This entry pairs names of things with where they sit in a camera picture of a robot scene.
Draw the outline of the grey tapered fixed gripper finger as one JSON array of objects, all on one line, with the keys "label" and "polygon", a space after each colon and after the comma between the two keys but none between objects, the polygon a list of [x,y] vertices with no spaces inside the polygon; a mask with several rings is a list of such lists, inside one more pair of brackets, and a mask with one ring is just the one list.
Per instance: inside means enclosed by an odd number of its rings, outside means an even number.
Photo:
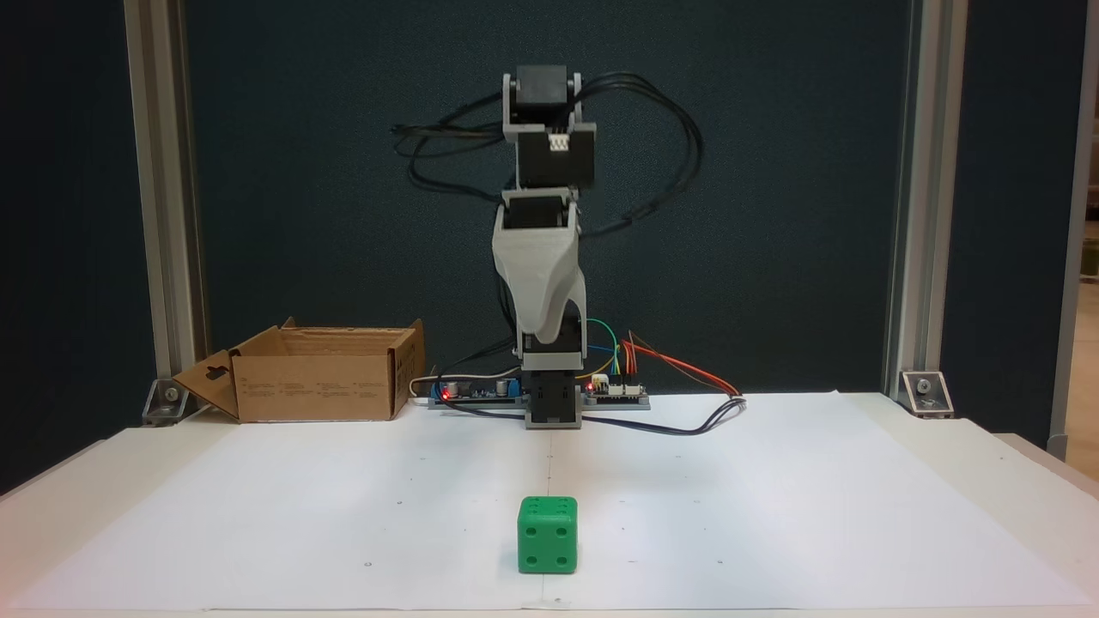
[{"label": "grey tapered fixed gripper finger", "polygon": [[511,300],[515,330],[539,345],[585,341],[587,282],[582,271],[497,271]]}]

